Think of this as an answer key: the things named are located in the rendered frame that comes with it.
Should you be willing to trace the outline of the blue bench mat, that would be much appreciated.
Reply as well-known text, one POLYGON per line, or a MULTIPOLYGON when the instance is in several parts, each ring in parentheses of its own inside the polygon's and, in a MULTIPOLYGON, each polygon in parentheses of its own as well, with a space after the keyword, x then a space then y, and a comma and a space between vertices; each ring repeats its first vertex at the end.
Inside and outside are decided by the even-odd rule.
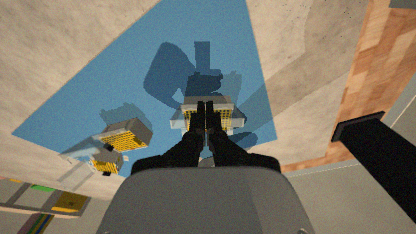
POLYGON ((170 118, 184 97, 228 95, 245 118, 231 141, 278 140, 246 0, 161 0, 11 135, 61 153, 137 117, 153 136, 121 152, 116 175, 127 178, 135 161, 182 140, 170 118))

